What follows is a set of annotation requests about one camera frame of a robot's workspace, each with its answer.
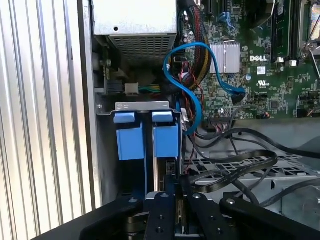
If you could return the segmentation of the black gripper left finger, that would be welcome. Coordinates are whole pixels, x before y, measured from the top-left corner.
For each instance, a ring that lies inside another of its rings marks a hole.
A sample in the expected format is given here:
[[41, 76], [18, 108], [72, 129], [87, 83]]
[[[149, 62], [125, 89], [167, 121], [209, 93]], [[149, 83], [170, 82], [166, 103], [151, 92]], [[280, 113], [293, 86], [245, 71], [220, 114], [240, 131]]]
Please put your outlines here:
[[38, 240], [173, 240], [176, 198], [172, 175], [163, 191], [128, 195], [37, 236]]

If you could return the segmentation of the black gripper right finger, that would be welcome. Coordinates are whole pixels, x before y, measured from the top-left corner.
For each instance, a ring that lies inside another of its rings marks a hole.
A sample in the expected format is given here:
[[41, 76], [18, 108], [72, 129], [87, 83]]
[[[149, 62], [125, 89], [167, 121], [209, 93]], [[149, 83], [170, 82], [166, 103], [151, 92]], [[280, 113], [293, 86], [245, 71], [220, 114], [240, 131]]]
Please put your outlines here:
[[193, 192], [188, 176], [180, 178], [190, 209], [207, 240], [318, 240], [320, 232], [241, 198], [219, 204]]

